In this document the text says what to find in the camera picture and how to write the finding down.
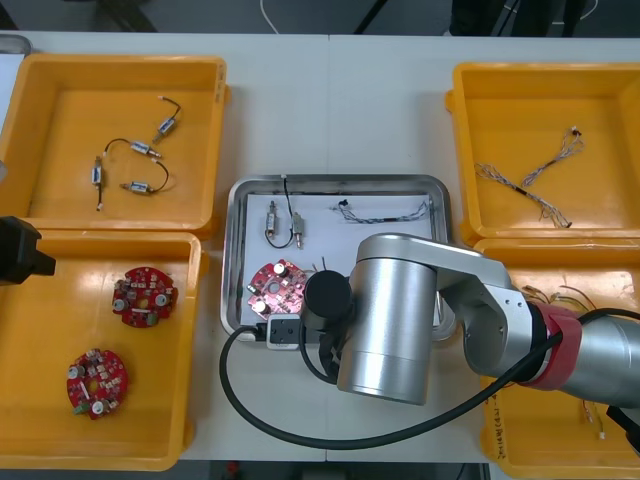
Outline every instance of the silver cylindrical robot link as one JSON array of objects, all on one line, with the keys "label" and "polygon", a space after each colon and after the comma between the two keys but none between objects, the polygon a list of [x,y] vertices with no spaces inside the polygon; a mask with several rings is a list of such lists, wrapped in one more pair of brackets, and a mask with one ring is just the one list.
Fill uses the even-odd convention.
[{"label": "silver cylindrical robot link", "polygon": [[640,407],[640,325],[618,317],[585,325],[576,368],[562,391],[607,405]]},{"label": "silver cylindrical robot link", "polygon": [[423,405],[431,353],[436,272],[391,258],[359,261],[351,274],[355,313],[338,388]]}]

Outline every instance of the thin colored wire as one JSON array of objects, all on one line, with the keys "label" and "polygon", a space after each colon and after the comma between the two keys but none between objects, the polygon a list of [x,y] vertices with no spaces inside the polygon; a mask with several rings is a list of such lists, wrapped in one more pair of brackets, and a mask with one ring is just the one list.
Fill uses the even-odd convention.
[{"label": "thin colored wire", "polygon": [[591,299],[590,299],[589,297],[587,297],[587,294],[586,294],[586,293],[584,293],[582,290],[577,289],[576,287],[571,287],[571,286],[569,286],[569,285],[560,285],[560,288],[567,288],[567,289],[569,289],[569,290],[573,290],[573,291],[574,291],[574,292],[576,292],[576,293],[579,293],[580,295],[582,295],[582,296],[584,297],[584,299],[585,299],[587,302],[589,302],[589,304],[593,307],[593,309],[594,309],[594,310],[595,310],[596,308],[598,308],[598,307],[596,307],[596,304],[595,304],[595,303],[593,303],[593,302],[591,301]]},{"label": "thin colored wire", "polygon": [[509,181],[509,179],[507,179],[504,175],[502,175],[498,171],[498,169],[493,165],[476,163],[476,175],[478,175],[481,178],[486,178],[486,179],[501,183],[502,185],[505,185],[511,188],[512,190],[515,190],[519,194],[524,195],[525,197],[533,200],[538,205],[540,205],[540,208],[541,208],[540,218],[550,218],[551,221],[553,222],[553,225],[556,228],[569,228],[571,226],[571,222],[566,219],[566,217],[562,214],[562,212],[558,208],[554,207],[553,205],[551,205],[549,202],[542,199],[541,197],[538,197],[533,193],[527,192],[526,190],[523,190],[515,183]]},{"label": "thin colored wire", "polygon": [[415,220],[420,220],[429,211],[429,206],[427,205],[427,202],[422,202],[418,207],[418,210],[416,210],[413,213],[410,213],[409,215],[404,215],[402,217],[360,218],[351,210],[348,210],[347,208],[345,208],[345,206],[348,204],[343,204],[343,202],[346,202],[346,200],[343,200],[342,202],[338,203],[338,205],[335,207],[331,207],[331,210],[342,214],[342,216],[347,222],[369,224],[369,225],[376,224],[376,223],[390,223],[390,222],[413,222]]},{"label": "thin colored wire", "polygon": [[[589,15],[591,15],[593,12],[595,12],[596,9],[598,8],[598,4],[599,3],[600,3],[600,0],[596,0],[595,3],[593,4],[593,7],[591,7],[591,10],[589,10],[587,13],[585,13],[584,15],[582,15],[580,17],[580,21],[584,20]],[[509,11],[513,11],[513,13],[515,13],[515,14],[518,13],[518,11],[515,10],[515,4],[514,4],[513,7],[510,7],[509,5],[505,5],[504,8],[506,8]],[[564,22],[551,22],[551,25],[564,25]]]},{"label": "thin colored wire", "polygon": [[540,176],[542,172],[544,172],[547,168],[555,165],[556,163],[564,160],[565,158],[569,158],[571,155],[575,155],[584,150],[584,140],[582,140],[582,133],[576,127],[571,127],[564,133],[564,137],[562,137],[562,148],[560,149],[560,153],[558,153],[551,160],[546,162],[544,165],[536,168],[529,175],[524,177],[522,181],[523,187],[530,187],[533,185],[533,182]]},{"label": "thin colored wire", "polygon": [[260,11],[262,12],[262,16],[264,17],[264,19],[267,21],[267,23],[271,27],[271,30],[273,30],[274,33],[280,35],[280,32],[278,31],[276,26],[271,22],[271,20],[269,20],[269,15],[267,15],[267,12],[265,12],[264,10],[264,0],[260,0]]}]

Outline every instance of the floor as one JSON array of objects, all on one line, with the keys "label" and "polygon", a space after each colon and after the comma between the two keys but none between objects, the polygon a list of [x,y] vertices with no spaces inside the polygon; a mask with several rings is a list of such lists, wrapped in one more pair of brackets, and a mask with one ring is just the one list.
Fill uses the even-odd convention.
[{"label": "floor", "polygon": [[[21,30],[118,31],[93,1],[1,0]],[[137,0],[160,32],[272,33],[259,0]],[[374,0],[264,0],[280,33],[350,34]],[[513,0],[506,0],[511,5]],[[640,37],[638,0],[598,0],[577,37]],[[589,0],[587,11],[596,4]],[[373,35],[442,35],[451,0],[389,1],[367,29]],[[559,36],[552,27],[549,36]]]},{"label": "floor", "polygon": [[480,466],[457,464],[298,464],[241,462],[236,477],[227,462],[183,461],[166,472],[0,471],[0,480],[479,480]]}]

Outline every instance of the black cable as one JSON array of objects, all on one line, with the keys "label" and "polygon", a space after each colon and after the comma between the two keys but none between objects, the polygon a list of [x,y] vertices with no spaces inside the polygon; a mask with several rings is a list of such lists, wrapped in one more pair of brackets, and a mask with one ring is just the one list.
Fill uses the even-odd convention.
[{"label": "black cable", "polygon": [[282,250],[283,248],[287,248],[289,245],[291,245],[291,242],[293,242],[293,210],[291,208],[291,200],[289,199],[289,190],[287,189],[286,175],[283,176],[282,181],[284,185],[284,195],[287,197],[287,207],[289,208],[289,217],[291,217],[291,228],[289,229],[289,232],[290,232],[289,240],[284,245],[276,245],[269,238],[269,234],[267,233],[267,231],[266,230],[264,231],[264,238],[267,239],[267,242],[269,243],[269,245],[271,245],[273,248],[277,250]]},{"label": "black cable", "polygon": [[164,173],[165,173],[165,177],[164,177],[164,183],[160,186],[160,188],[154,188],[150,193],[158,193],[160,190],[162,190],[167,185],[167,182],[169,181],[169,170],[167,170],[167,167],[165,167],[162,162],[158,162],[157,160],[154,163],[156,163],[156,164],[160,165],[160,167],[162,167],[162,169],[164,170]]},{"label": "black cable", "polygon": [[109,147],[116,143],[116,142],[126,142],[129,145],[131,145],[131,142],[129,140],[127,140],[126,138],[114,138],[113,140],[111,140],[109,143],[107,143],[107,146],[104,147],[104,153],[106,154],[109,151]]},{"label": "black cable", "polygon": [[518,6],[518,3],[520,3],[520,0],[516,0],[515,2],[513,2],[513,5],[511,5],[511,8],[509,9],[509,13],[507,13],[507,16],[505,17],[504,21],[502,22],[502,26],[500,27],[500,30],[498,30],[498,37],[502,35],[502,31],[504,30],[504,27],[507,26],[507,23],[509,23],[509,19],[511,18],[511,14],[513,13],[513,11]]},{"label": "black cable", "polygon": [[373,19],[378,16],[378,13],[380,13],[380,10],[382,10],[382,7],[384,7],[386,3],[387,0],[376,0],[376,3],[374,3],[371,9],[367,12],[365,17],[362,19],[362,22],[360,22],[360,25],[358,25],[358,28],[356,28],[356,31],[353,32],[353,34],[362,35],[367,27],[369,27],[369,24],[373,22]]},{"label": "black cable", "polygon": [[307,327],[305,327],[302,320],[300,320],[300,329],[298,332],[298,346],[300,347],[300,355],[302,355],[302,361],[307,366],[309,371],[313,373],[313,375],[318,379],[322,380],[329,385],[335,385],[336,382],[330,379],[327,375],[323,374],[316,368],[316,366],[311,362],[309,358],[309,353],[307,352]]},{"label": "black cable", "polygon": [[165,101],[169,102],[169,103],[173,103],[177,107],[175,113],[173,115],[171,115],[171,117],[169,117],[169,120],[173,120],[174,118],[176,118],[178,113],[180,113],[180,110],[182,110],[182,107],[180,106],[180,104],[178,102],[176,102],[175,100],[171,100],[169,97],[165,97],[164,95],[162,95],[160,98],[162,100],[165,100]]},{"label": "black cable", "polygon": [[462,464],[462,467],[460,467],[460,471],[458,472],[458,476],[456,477],[456,480],[460,480],[462,478],[462,474],[464,473],[464,469],[467,466],[466,463]]},{"label": "black cable", "polygon": [[[591,312],[582,315],[579,320],[582,325],[586,325],[592,320],[600,318],[604,315],[626,316],[640,320],[639,313],[620,308],[600,308],[597,310],[592,310]],[[245,406],[240,402],[235,392],[233,391],[233,388],[231,387],[231,382],[229,381],[229,374],[227,372],[227,361],[229,358],[229,351],[231,350],[233,342],[236,340],[236,338],[238,338],[245,332],[253,332],[254,334],[256,334],[258,330],[255,327],[249,326],[238,328],[235,332],[233,332],[233,334],[231,334],[231,336],[229,336],[224,346],[222,347],[222,352],[220,353],[220,383],[222,384],[222,390],[229,400],[229,403],[231,403],[231,406],[233,406],[233,408],[240,414],[240,416],[244,418],[249,424],[253,425],[255,428],[266,433],[267,435],[271,435],[278,440],[292,443],[294,445],[301,445],[303,447],[318,448],[323,450],[361,450],[366,448],[382,447],[385,445],[390,445],[392,443],[401,442],[418,435],[422,435],[423,433],[427,433],[431,430],[441,427],[442,425],[445,425],[446,423],[449,423],[456,418],[461,417],[465,413],[468,413],[477,406],[482,405],[492,395],[495,395],[501,388],[509,384],[509,382],[511,382],[514,378],[517,378],[523,371],[529,368],[533,362],[539,361],[539,357],[543,356],[547,350],[558,345],[562,341],[562,332],[556,333],[555,335],[548,338],[544,343],[531,350],[519,362],[508,369],[500,377],[498,377],[488,387],[481,390],[470,399],[462,402],[460,405],[430,420],[419,423],[412,427],[405,428],[403,430],[398,430],[396,432],[391,432],[376,437],[361,438],[355,440],[328,440],[322,438],[305,437],[302,435],[296,435],[290,432],[285,432],[284,430],[280,430],[279,428],[276,428],[260,420],[249,410],[247,410]]]}]

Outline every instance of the white sheet of paper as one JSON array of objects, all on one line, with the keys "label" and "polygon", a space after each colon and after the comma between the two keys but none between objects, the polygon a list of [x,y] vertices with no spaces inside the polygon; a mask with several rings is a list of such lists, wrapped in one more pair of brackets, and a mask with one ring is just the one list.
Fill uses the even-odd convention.
[{"label": "white sheet of paper", "polygon": [[4,119],[7,116],[9,102],[11,101],[11,93],[18,75],[18,68],[20,68],[23,59],[24,55],[0,54],[0,127],[4,126]]},{"label": "white sheet of paper", "polygon": [[[352,212],[360,218],[386,218],[409,215],[424,201],[429,204],[428,195],[408,196],[338,196],[338,195],[292,195],[291,207],[304,219],[303,249],[296,247],[295,241],[287,248],[277,250],[264,237],[265,222],[269,204],[276,204],[277,235],[272,240],[276,245],[284,244],[289,238],[291,219],[284,195],[249,195],[247,201],[247,225],[245,234],[244,273],[242,284],[248,285],[255,273],[267,263],[285,259],[303,270],[312,270],[315,264],[322,269],[324,256],[327,268],[343,275],[349,275],[356,263],[358,246],[365,238],[376,233],[406,233],[431,238],[429,213],[417,221],[379,224],[354,224],[347,222],[339,212],[331,207],[347,198]],[[242,325],[255,325],[260,321],[247,300],[251,294],[242,292]]]}]

